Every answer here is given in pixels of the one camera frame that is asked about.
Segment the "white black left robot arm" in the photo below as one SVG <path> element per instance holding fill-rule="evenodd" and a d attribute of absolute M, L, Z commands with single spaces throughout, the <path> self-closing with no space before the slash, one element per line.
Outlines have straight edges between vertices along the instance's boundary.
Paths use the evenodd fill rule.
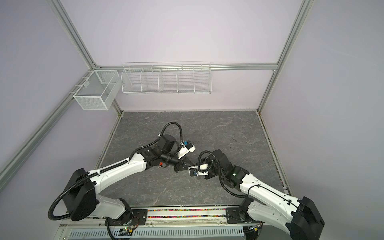
<path fill-rule="evenodd" d="M 89 216 L 106 217 L 118 221 L 121 225 L 129 223 L 133 211 L 124 199 L 111 199 L 101 196 L 107 187 L 160 164 L 173 166 L 175 172 L 187 170 L 192 162 L 186 154 L 195 151 L 190 142 L 179 144 L 176 151 L 173 147 L 176 139 L 171 135 L 163 135 L 151 146 L 139 148 L 133 156 L 116 164 L 97 170 L 76 170 L 71 176 L 63 201 L 72 221 L 80 221 Z"/>

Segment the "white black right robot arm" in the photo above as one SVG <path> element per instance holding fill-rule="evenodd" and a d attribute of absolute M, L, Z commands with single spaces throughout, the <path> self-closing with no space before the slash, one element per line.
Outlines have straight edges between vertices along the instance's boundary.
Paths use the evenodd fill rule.
<path fill-rule="evenodd" d="M 259 180 L 248 170 L 233 165 L 221 150 L 203 151 L 192 177 L 218 177 L 222 188 L 244 201 L 240 209 L 249 220 L 266 223 L 289 234 L 293 240 L 318 240 L 325 226 L 315 203 L 298 199 Z"/>

